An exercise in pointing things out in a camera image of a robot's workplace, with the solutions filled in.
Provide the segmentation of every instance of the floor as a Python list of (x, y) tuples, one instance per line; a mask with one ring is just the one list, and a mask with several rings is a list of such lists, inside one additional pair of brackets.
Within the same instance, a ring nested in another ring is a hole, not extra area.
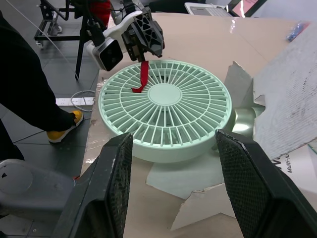
[[(9, 1), (33, 23), (36, 25), (40, 24), (42, 15), (40, 9), (37, 8), (37, 4), (40, 4), (39, 0)], [(50, 2), (54, 6), (62, 7), (64, 1), (51, 0)], [(0, 10), (5, 19), (20, 32), (38, 54), (42, 69), (57, 98), (70, 98), (78, 91), (95, 90), (98, 68), (92, 62), (87, 52), (84, 52), (79, 82), (76, 82), (74, 73), (51, 43), (45, 42), (42, 50), (38, 48), (33, 39), (36, 32), (36, 28), (33, 25), (15, 11), (5, 0), (0, 1)], [(81, 19), (75, 20), (73, 15), (70, 18), (71, 20), (67, 22), (59, 20), (63, 28), (63, 34), (79, 34)], [(57, 42), (56, 44), (74, 69), (77, 59), (78, 41)], [(27, 106), (40, 110), (36, 108), (36, 102), (28, 102)], [(73, 107), (65, 107), (63, 109), (66, 111), (74, 110)], [(80, 175), (85, 152), (90, 113), (85, 113), (84, 117), (87, 120), (83, 121), (76, 130), (72, 131), (62, 143), (52, 145), (48, 142), (45, 132), (40, 132), (38, 128), (29, 125), (0, 104), (0, 118), (12, 141), (16, 142), (16, 145), (23, 153), (25, 160), (37, 166), (60, 171), (72, 177)], [(9, 238), (50, 237), (54, 226), (55, 224), (28, 221), (14, 216), (7, 216), (0, 220), (0, 231), (9, 235)]]

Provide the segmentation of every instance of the gray stool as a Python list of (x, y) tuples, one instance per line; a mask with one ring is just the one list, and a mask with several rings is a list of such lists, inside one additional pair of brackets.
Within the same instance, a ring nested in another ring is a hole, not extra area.
[(0, 163), (0, 215), (57, 221), (75, 186), (74, 179), (9, 159)]

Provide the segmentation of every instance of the fan grille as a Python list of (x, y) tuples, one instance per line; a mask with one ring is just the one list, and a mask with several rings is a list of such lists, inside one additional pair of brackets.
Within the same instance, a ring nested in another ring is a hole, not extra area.
[(147, 86), (132, 93), (140, 87), (140, 68), (139, 63), (121, 70), (101, 90), (99, 109), (115, 134), (130, 132), (136, 143), (177, 147), (206, 140), (226, 125), (231, 98), (210, 72), (180, 61), (151, 61)]

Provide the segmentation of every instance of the black pants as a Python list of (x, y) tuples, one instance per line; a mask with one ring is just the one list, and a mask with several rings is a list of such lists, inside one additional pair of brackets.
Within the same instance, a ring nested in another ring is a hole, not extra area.
[[(29, 124), (44, 131), (63, 131), (74, 114), (60, 109), (42, 71), (40, 59), (0, 11), (0, 103)], [(0, 160), (22, 154), (0, 120)]]

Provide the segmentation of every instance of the fan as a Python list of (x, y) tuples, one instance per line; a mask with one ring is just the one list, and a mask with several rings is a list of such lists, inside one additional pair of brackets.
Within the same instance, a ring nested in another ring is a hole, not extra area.
[(114, 135), (133, 134), (133, 155), (172, 163), (195, 158), (214, 144), (216, 129), (231, 114), (231, 98), (213, 74), (175, 60), (149, 62), (148, 84), (142, 93), (141, 64), (124, 68), (103, 86), (99, 111)]

